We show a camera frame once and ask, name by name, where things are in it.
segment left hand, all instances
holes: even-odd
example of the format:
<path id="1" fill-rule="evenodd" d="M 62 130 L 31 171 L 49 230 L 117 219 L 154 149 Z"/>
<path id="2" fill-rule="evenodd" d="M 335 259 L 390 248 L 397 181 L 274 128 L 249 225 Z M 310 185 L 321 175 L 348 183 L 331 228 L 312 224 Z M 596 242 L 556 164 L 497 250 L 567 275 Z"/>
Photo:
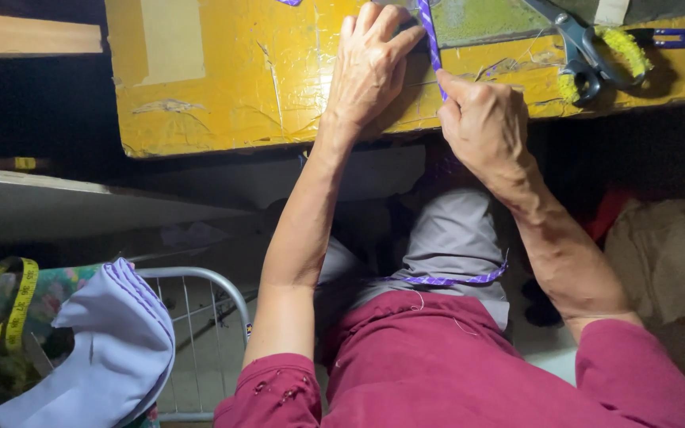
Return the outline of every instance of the left hand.
<path id="1" fill-rule="evenodd" d="M 392 37 L 396 27 L 410 18 L 403 6 L 369 2 L 358 18 L 343 20 L 325 116 L 360 131 L 398 96 L 406 54 L 425 34 L 417 26 Z"/>

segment purple fabric strip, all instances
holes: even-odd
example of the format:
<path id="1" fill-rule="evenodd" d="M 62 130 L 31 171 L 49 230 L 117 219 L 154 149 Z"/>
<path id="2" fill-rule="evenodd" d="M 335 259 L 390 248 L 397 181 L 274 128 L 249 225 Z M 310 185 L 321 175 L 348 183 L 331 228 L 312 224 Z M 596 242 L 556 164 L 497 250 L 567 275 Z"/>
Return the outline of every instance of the purple fabric strip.
<path id="1" fill-rule="evenodd" d="M 478 277 L 471 277 L 467 279 L 455 279 L 455 278 L 444 278 L 444 277 L 406 277 L 406 278 L 395 278 L 395 277 L 382 277 L 376 278 L 375 281 L 406 281 L 407 283 L 413 284 L 425 284 L 428 286 L 439 286 L 439 287 L 449 287 L 456 284 L 485 284 L 490 283 L 496 278 L 500 277 L 507 267 L 507 260 L 504 259 L 504 263 L 500 268 L 490 272 L 486 275 L 480 275 Z"/>
<path id="2" fill-rule="evenodd" d="M 430 11 L 429 0 L 419 0 L 419 16 L 422 18 L 422 25 L 427 31 L 428 42 L 430 45 L 430 63 L 432 64 L 432 69 L 437 72 L 442 68 L 440 62 L 440 49 L 438 49 L 438 38 L 435 35 L 435 26 L 432 24 L 432 13 Z M 440 88 L 440 95 L 443 101 L 448 99 L 448 95 Z"/>

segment forearm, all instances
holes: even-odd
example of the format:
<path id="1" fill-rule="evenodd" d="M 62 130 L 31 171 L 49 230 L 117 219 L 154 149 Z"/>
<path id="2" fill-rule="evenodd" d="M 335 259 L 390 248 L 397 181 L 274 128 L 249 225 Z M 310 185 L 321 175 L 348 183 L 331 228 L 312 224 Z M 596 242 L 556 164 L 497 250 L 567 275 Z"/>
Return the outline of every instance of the forearm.
<path id="1" fill-rule="evenodd" d="M 511 209 L 538 284 L 576 340 L 602 318 L 641 325 L 620 280 L 594 241 L 543 183 L 535 161 L 501 199 Z"/>
<path id="2" fill-rule="evenodd" d="M 314 149 L 266 252 L 243 366 L 275 353 L 313 358 L 314 287 L 327 251 L 339 182 L 359 132 L 333 117 L 322 119 Z"/>

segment yellow tabletop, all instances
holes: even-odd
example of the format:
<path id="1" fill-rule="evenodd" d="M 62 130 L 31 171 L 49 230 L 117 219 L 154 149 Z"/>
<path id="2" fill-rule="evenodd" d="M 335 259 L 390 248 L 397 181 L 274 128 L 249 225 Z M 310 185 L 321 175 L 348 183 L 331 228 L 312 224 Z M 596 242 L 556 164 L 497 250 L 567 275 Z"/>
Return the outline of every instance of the yellow tabletop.
<path id="1" fill-rule="evenodd" d="M 126 153 L 145 158 L 313 141 L 339 25 L 362 3 L 106 0 Z M 644 26 L 685 28 L 685 17 Z M 685 50 L 649 50 L 655 70 L 643 88 L 606 90 L 587 110 L 576 108 L 557 88 L 562 44 L 560 36 L 542 36 L 441 55 L 446 70 L 468 80 L 519 85 L 537 118 L 685 101 Z M 442 102 L 428 55 L 414 53 L 408 61 L 404 91 L 377 119 L 372 136 L 440 126 Z"/>

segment gray pants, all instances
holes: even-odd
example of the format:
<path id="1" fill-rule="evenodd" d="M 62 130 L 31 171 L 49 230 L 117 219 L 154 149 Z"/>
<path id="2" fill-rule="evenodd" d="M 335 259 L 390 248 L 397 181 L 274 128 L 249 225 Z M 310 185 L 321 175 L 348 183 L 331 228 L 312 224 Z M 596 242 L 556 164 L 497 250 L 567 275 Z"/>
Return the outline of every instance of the gray pants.
<path id="1" fill-rule="evenodd" d="M 488 274 L 504 261 L 506 244 L 499 242 L 495 218 L 500 204 L 479 182 L 432 186 L 423 193 L 423 206 L 409 237 L 404 266 L 392 277 L 447 277 L 467 279 Z M 503 331 L 509 303 L 501 278 L 487 284 L 435 287 L 405 281 L 376 281 L 374 274 L 337 239 L 329 239 L 327 256 L 315 296 L 317 333 L 322 336 L 347 311 L 363 306 L 392 290 L 436 292 L 476 297 Z M 420 297 L 414 293 L 418 307 Z"/>

